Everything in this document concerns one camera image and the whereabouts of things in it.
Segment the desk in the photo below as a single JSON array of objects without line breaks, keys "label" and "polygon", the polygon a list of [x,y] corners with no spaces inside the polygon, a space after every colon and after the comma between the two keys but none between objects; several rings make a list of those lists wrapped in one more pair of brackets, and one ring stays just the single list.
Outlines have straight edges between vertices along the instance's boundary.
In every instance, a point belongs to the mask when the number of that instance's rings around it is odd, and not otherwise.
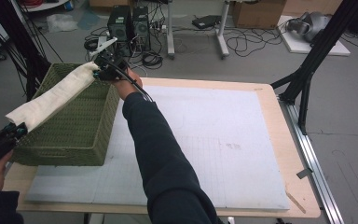
[{"label": "desk", "polygon": [[[168,87],[197,87],[206,89],[254,91],[259,99],[267,124],[268,134],[279,164],[285,185],[290,210],[281,212],[256,211],[244,209],[218,208],[219,216],[231,217],[318,217],[321,212],[307,177],[299,179],[296,174],[303,165],[295,143],[283,117],[273,89],[268,84],[234,83],[183,79],[143,78],[144,85]],[[36,167],[14,163],[6,176],[4,190],[20,192],[18,211],[83,212],[83,213],[121,213],[146,214],[145,206],[89,203],[36,203],[24,200],[31,187]]]},{"label": "desk", "polygon": [[[226,40],[223,37],[223,33],[225,31],[227,14],[228,14],[229,2],[230,2],[230,0],[225,0],[225,2],[223,4],[222,20],[220,22],[219,29],[216,30],[216,37],[217,37],[220,49],[222,50],[222,59],[226,58],[229,55]],[[167,33],[168,56],[171,59],[173,59],[174,55],[175,55],[175,48],[173,45],[173,33],[172,33],[172,0],[168,0],[168,28],[167,29],[168,29],[168,33]]]}]

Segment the wooden table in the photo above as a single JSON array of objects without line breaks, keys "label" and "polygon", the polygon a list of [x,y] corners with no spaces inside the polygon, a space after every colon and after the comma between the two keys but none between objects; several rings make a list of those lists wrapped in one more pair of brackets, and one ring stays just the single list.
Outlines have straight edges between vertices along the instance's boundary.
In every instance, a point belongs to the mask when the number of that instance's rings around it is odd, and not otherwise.
[{"label": "wooden table", "polygon": [[[295,142],[277,101],[268,84],[218,82],[184,79],[143,78],[144,85],[206,88],[236,91],[254,91],[259,99],[268,133],[284,181],[290,202],[288,211],[257,211],[217,208],[219,216],[231,217],[318,217],[321,214],[308,177],[299,179],[297,173],[304,170]],[[147,214],[145,206],[96,204],[96,203],[45,203],[25,201],[37,167],[14,163],[6,176],[4,190],[20,192],[18,211],[82,212]]]}]

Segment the metal stand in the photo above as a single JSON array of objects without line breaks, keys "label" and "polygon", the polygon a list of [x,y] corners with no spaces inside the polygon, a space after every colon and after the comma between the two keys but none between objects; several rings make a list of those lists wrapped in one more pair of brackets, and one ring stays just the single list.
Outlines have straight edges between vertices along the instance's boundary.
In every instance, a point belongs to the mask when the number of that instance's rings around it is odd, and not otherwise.
[{"label": "metal stand", "polygon": [[[272,88],[276,89],[284,84],[290,83],[285,92],[280,94],[279,97],[281,101],[286,103],[286,110],[291,118],[298,143],[301,146],[303,157],[308,166],[307,168],[312,170],[311,177],[319,192],[325,213],[330,223],[334,224],[343,224],[344,221],[339,213],[330,188],[327,185],[327,181],[324,178],[324,172],[316,158],[310,139],[307,137],[305,125],[312,76],[331,48],[334,47],[345,32],[345,29],[357,12],[358,0],[343,0],[301,66],[290,76],[284,77],[271,84]],[[296,97],[301,92],[300,111],[298,113],[294,104]]]},{"label": "metal stand", "polygon": [[276,89],[290,82],[286,91],[280,94],[280,100],[289,105],[293,105],[297,96],[302,92],[298,126],[303,134],[307,134],[306,116],[312,76],[331,48],[336,45],[357,12],[357,0],[344,0],[320,37],[316,40],[315,45],[301,66],[293,74],[271,84],[272,88]]},{"label": "metal stand", "polygon": [[216,30],[217,40],[219,42],[220,49],[222,50],[222,59],[226,58],[229,55],[226,40],[223,37],[223,33],[225,32],[228,9],[229,1],[225,1],[225,3],[223,4],[222,21],[220,22],[220,28]]},{"label": "metal stand", "polygon": [[168,57],[173,59],[175,57],[175,46],[173,45],[173,33],[172,33],[172,0],[168,0],[168,27],[167,27],[167,48]]}]

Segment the computer tower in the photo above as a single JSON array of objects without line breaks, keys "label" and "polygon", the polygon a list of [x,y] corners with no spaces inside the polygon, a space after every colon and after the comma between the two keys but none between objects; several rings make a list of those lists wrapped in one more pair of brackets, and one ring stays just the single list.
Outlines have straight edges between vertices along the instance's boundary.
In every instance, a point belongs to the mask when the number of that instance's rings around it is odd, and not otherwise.
[{"label": "computer tower", "polygon": [[107,27],[111,38],[116,37],[121,42],[131,41],[134,35],[130,6],[113,6]]},{"label": "computer tower", "polygon": [[132,12],[133,30],[138,50],[151,50],[148,14],[149,10],[147,7],[135,7]]}]

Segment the green wicker basket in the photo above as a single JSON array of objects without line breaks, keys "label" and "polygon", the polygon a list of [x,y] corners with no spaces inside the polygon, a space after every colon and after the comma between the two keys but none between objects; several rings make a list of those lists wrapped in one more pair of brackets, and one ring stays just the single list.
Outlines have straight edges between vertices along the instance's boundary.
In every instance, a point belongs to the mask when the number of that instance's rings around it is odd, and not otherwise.
[{"label": "green wicker basket", "polygon": [[[34,98],[79,65],[54,63]],[[103,165],[118,101],[115,87],[95,80],[60,112],[22,137],[12,160],[24,165]]]}]

